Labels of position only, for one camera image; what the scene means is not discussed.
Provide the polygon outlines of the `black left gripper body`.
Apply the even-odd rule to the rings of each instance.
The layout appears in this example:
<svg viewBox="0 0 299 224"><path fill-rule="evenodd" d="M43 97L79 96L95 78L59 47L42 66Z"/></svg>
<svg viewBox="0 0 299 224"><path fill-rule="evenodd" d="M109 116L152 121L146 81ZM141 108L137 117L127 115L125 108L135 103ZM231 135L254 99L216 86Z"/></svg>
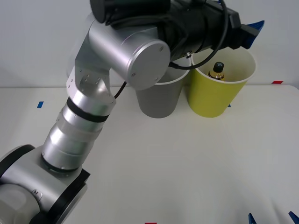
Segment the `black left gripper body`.
<svg viewBox="0 0 299 224"><path fill-rule="evenodd" d="M214 0L207 0L205 3L205 18L207 20L205 49L214 49L218 45L224 29L224 14L221 4ZM233 42L240 27L239 13L228 8L228 31L221 49L228 47Z"/></svg>

